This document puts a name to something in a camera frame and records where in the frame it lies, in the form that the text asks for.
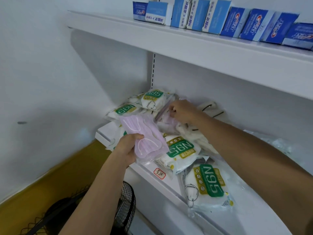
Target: forearm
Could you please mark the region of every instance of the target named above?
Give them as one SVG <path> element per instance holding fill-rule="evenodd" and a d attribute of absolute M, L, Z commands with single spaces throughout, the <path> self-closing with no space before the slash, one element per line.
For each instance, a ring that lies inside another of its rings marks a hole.
<path fill-rule="evenodd" d="M 110 234 L 126 167 L 122 155 L 113 151 L 59 235 Z"/>
<path fill-rule="evenodd" d="M 310 174 L 269 144 L 202 112 L 196 113 L 191 123 L 292 233 L 304 234 L 313 216 Z"/>

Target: person's left arm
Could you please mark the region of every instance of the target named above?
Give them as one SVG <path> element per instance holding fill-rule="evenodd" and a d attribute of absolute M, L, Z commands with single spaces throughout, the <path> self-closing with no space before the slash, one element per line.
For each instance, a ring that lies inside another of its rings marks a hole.
<path fill-rule="evenodd" d="M 142 138 L 127 134 L 120 139 L 59 235 L 110 234 L 126 168 L 135 162 L 135 140 Z"/>

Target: white ear loop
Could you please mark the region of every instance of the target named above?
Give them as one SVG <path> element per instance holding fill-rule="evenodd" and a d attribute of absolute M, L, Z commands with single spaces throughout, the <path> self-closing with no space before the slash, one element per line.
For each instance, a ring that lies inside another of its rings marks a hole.
<path fill-rule="evenodd" d="M 149 141 L 151 141 L 151 142 L 153 142 L 151 139 L 149 139 L 149 138 L 143 138 L 143 139 L 140 139 L 139 140 L 139 142 L 138 142 L 138 150 L 139 150 L 139 152 L 140 152 L 140 154 L 142 155 L 142 152 L 141 152 L 141 150 L 140 150 L 140 148 L 139 148 L 139 144 L 140 144 L 140 142 L 142 141 L 142 140 L 149 140 Z"/>
<path fill-rule="evenodd" d="M 139 125 L 139 120 L 138 120 L 138 118 L 136 118 L 136 119 L 137 119 L 137 124 L 138 124 L 139 130 L 136 130 L 136 129 L 131 128 L 125 120 L 123 120 L 123 121 L 125 122 L 125 124 L 126 124 L 131 130 L 133 130 L 133 131 L 140 131 L 141 128 L 140 128 L 140 125 Z"/>

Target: purple face mask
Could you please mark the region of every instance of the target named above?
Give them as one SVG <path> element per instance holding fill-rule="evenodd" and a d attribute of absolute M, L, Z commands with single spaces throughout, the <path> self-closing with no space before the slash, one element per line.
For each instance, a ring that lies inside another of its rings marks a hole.
<path fill-rule="evenodd" d="M 120 116 L 120 121 L 128 134 L 143 134 L 144 138 L 135 143 L 135 154 L 138 158 L 152 160 L 156 156 L 167 153 L 169 148 L 162 137 L 151 115 Z"/>

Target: upper shelf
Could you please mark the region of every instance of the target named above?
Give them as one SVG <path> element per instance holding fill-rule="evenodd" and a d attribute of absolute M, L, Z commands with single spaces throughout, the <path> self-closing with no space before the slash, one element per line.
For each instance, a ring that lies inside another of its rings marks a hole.
<path fill-rule="evenodd" d="M 94 13 L 68 27 L 313 100 L 313 52 Z"/>

